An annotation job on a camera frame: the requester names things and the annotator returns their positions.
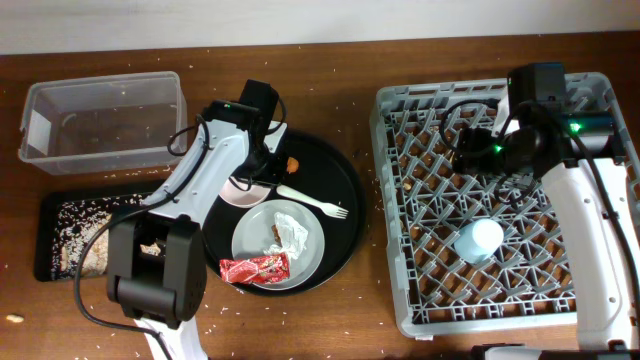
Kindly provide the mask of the white bowl with rice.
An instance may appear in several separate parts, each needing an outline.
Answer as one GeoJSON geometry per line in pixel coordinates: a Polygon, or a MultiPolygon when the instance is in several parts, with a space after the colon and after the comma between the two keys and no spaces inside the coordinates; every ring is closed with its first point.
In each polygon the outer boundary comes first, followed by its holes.
{"type": "Polygon", "coordinates": [[[269,187],[242,183],[230,177],[224,183],[219,196],[229,205],[239,208],[251,208],[267,199],[271,192],[269,187]]]}

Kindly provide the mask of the light blue plastic cup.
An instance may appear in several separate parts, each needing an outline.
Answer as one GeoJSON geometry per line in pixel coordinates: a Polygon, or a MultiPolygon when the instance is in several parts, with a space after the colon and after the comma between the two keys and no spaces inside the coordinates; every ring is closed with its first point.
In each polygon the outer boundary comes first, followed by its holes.
{"type": "Polygon", "coordinates": [[[459,230],[453,248],[464,261],[477,264],[488,259],[503,241],[504,231],[498,222],[480,219],[459,230]]]}

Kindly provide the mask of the white napkin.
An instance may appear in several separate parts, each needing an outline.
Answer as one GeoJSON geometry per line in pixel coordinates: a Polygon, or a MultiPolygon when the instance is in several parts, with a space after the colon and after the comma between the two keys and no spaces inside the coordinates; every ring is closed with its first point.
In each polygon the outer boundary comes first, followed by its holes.
{"type": "Polygon", "coordinates": [[[271,227],[276,242],[263,251],[265,255],[284,253],[290,260],[298,260],[306,249],[309,231],[292,216],[276,212],[271,227]]]}

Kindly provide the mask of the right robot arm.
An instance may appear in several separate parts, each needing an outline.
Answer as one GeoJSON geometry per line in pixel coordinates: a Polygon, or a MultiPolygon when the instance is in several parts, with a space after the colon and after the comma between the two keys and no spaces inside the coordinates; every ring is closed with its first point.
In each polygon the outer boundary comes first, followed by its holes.
{"type": "Polygon", "coordinates": [[[595,107],[571,99],[560,63],[511,70],[508,110],[496,129],[465,128],[453,168],[500,183],[529,175],[556,214],[577,305],[576,351],[490,347],[485,358],[636,359],[639,356],[639,241],[628,161],[638,160],[613,91],[595,107]]]}

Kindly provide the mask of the orange carrot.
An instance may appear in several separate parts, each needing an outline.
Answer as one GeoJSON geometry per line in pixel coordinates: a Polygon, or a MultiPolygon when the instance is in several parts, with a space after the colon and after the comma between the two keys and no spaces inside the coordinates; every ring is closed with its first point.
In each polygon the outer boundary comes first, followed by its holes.
{"type": "Polygon", "coordinates": [[[299,161],[293,157],[289,157],[287,160],[286,171],[289,174],[297,172],[299,169],[299,161]]]}

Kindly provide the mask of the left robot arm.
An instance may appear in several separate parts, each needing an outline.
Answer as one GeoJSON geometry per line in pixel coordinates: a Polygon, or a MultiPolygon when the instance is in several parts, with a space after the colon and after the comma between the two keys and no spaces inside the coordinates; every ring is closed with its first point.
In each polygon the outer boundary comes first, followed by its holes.
{"type": "Polygon", "coordinates": [[[139,210],[119,210],[109,230],[107,295],[145,334],[156,359],[203,359],[195,314],[207,280],[203,227],[225,182],[276,185],[288,157],[270,84],[248,80],[235,102],[215,100],[174,172],[139,210]]]}

